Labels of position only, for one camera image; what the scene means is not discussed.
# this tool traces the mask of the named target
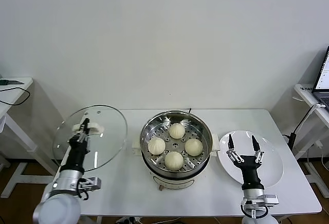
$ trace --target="white plate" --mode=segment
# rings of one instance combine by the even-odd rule
[[[217,152],[218,158],[223,165],[225,171],[237,182],[243,184],[241,170],[234,166],[226,151],[228,150],[229,135],[232,135],[235,151],[239,155],[254,155],[251,136],[254,135],[262,151],[264,158],[262,165],[258,168],[258,177],[264,188],[269,188],[277,184],[283,176],[283,162],[275,150],[274,146],[265,138],[258,134],[248,132],[246,130],[236,130],[222,137],[220,140],[221,150]]]

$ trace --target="cable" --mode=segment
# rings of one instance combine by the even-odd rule
[[[322,152],[322,155],[321,155],[321,163],[322,163],[322,166],[327,170],[329,171],[329,169],[324,165],[323,163],[323,149],[321,149],[321,152]]]
[[[310,166],[310,164],[309,164],[308,150],[307,150],[306,157],[307,157],[307,165],[309,166],[310,170],[312,170],[313,173],[317,174],[317,175],[320,177],[319,173],[318,173],[317,171],[314,171],[313,168],[312,168],[312,167]],[[324,183],[322,183],[322,182],[320,182],[320,181],[318,181],[318,183],[321,184],[324,188],[327,187]]]
[[[294,143],[295,143],[295,140],[296,140],[296,136],[297,136],[297,132],[299,132],[299,130],[302,128],[304,122],[307,120],[307,118],[317,109],[317,108],[320,108],[320,107],[325,107],[324,104],[321,104],[321,103],[316,103],[316,104],[313,104],[312,107],[309,108],[309,110],[307,111],[307,113],[305,114],[305,116],[303,117],[303,119],[299,122],[299,124],[296,126],[295,130],[290,133],[290,136],[288,135],[283,135],[283,136],[286,136],[287,138],[289,138],[289,141],[288,141],[288,146],[290,148],[290,150],[293,150],[293,147],[294,147]]]
[[[14,87],[14,88],[9,88],[9,89],[1,89],[0,92],[2,92],[2,91],[9,91],[9,90],[13,90],[13,89],[21,89],[21,90],[27,92],[27,94],[28,94],[27,98],[25,98],[22,102],[16,103],[16,104],[15,103],[8,103],[8,102],[0,101],[1,103],[7,104],[7,105],[10,105],[10,106],[19,106],[19,105],[23,104],[30,97],[30,95],[31,95],[31,93],[29,91],[27,91],[27,90],[25,90],[23,88],[20,88],[20,87]]]
[[[180,219],[180,217],[176,218],[176,219],[173,219],[173,220],[164,220],[164,221],[155,222],[155,223],[152,223],[152,224],[159,224],[159,223],[164,223],[164,222],[169,222],[169,221],[175,221],[175,220],[178,220],[178,219]]]
[[[219,224],[221,224],[221,222],[220,222],[216,217],[214,217],[214,219],[215,219]]]
[[[159,222],[155,222],[155,223],[152,223],[152,224],[159,224],[159,223],[164,223],[164,222],[169,222],[169,221],[175,221],[175,220],[178,220],[180,219],[179,218],[176,218],[176,219],[173,219],[173,220],[164,220],[164,221],[159,221]]]
[[[245,216],[247,216],[247,217],[249,217],[249,218],[252,218],[251,215],[249,215],[249,214],[247,214],[247,213],[245,212],[245,210],[243,209],[243,206],[242,206],[242,205],[240,205],[240,208],[241,208],[242,213],[243,213]],[[265,217],[265,216],[268,214],[268,207],[265,206],[265,209],[266,209],[265,213],[264,213],[263,215],[256,216],[256,219],[261,219],[261,218]]]
[[[312,107],[309,108],[309,110],[307,111],[307,113],[305,114],[305,116],[303,117],[303,119],[302,119],[302,120],[299,122],[299,124],[296,126],[296,128],[295,128],[295,130],[294,130],[294,133],[296,133],[298,127],[299,127],[300,125],[302,125],[302,123],[305,122],[305,120],[307,119],[307,116],[308,116],[309,112],[314,108],[315,105],[316,105],[316,104],[312,105]]]
[[[86,182],[86,179],[84,179],[84,178],[78,179],[77,186],[76,186],[77,195],[78,195],[79,198],[82,198],[80,191],[83,192],[84,194],[86,194],[86,197],[83,199],[83,201],[87,201],[89,199],[89,194],[85,189],[82,189],[82,190],[79,189],[79,184],[81,182]]]

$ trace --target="laptop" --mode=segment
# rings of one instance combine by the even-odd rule
[[[329,46],[312,93],[329,111]]]

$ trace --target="perforated steamer tray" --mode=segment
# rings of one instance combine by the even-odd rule
[[[169,135],[169,127],[180,123],[185,127],[185,134],[181,139],[174,139]],[[166,150],[160,155],[152,155],[148,150],[148,142],[158,137],[165,141]],[[199,156],[190,156],[185,151],[185,143],[191,138],[202,142],[203,152]],[[143,127],[140,135],[140,147],[146,164],[158,175],[170,179],[193,177],[199,173],[208,162],[212,150],[212,136],[206,124],[197,116],[183,111],[168,111],[152,117]],[[167,153],[176,151],[184,158],[183,167],[178,171],[171,171],[165,166]]]

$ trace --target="desk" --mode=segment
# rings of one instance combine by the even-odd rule
[[[308,106],[313,106],[319,101],[312,94],[313,85],[310,84],[296,84],[294,90],[305,101]],[[293,153],[296,159],[299,159],[304,155],[307,150],[317,141],[329,136],[329,113],[325,108],[318,108],[314,111],[320,118],[310,129],[310,131],[296,144],[293,148]],[[310,173],[307,175],[307,179],[310,183],[317,184],[323,197],[329,198],[329,189],[321,179],[320,175],[316,171],[315,167],[311,163],[305,163],[305,166]]]
[[[242,216],[241,185],[211,157],[195,183],[182,190],[158,190],[140,156],[133,155],[132,142],[146,121],[162,110],[122,110],[128,123],[128,141],[110,163],[85,177],[98,176],[102,188],[80,201],[81,214],[89,216]],[[280,153],[284,163],[281,181],[266,190],[277,194],[280,204],[270,209],[272,215],[318,213],[322,207],[303,172],[288,148],[269,112],[253,110],[202,110],[191,113],[200,117],[213,134],[221,138],[233,130],[250,130],[268,139]]]
[[[8,80],[17,80],[24,84],[21,85],[5,85],[0,86],[0,89],[8,89],[14,87],[20,87],[27,89],[33,82],[32,78],[3,78]],[[15,89],[5,92],[0,92],[0,100],[7,103],[15,103],[19,97],[24,93],[23,90]],[[12,106],[0,103],[0,119],[5,121],[5,124],[20,138],[20,145],[26,149],[26,151],[39,162],[47,171],[52,175],[55,175],[58,166],[41,150],[38,146],[29,138],[29,136],[17,125],[17,123],[7,114],[7,111]],[[27,176],[21,175],[26,163],[20,163],[15,173],[9,180],[7,186],[1,194],[1,198],[8,198],[17,183],[50,183],[53,179],[52,176]]]

